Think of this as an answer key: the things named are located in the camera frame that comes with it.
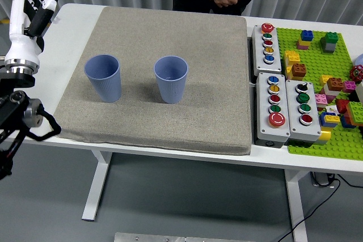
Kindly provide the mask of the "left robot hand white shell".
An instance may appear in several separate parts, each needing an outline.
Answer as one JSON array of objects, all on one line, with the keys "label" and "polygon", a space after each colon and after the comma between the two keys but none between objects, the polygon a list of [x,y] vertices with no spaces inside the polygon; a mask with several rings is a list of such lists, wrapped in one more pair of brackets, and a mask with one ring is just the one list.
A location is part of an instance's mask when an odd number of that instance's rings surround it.
[{"label": "left robot hand white shell", "polygon": [[9,65],[24,60],[39,67],[44,50],[43,32],[56,10],[58,0],[12,0],[9,38],[11,47],[5,57]]}]

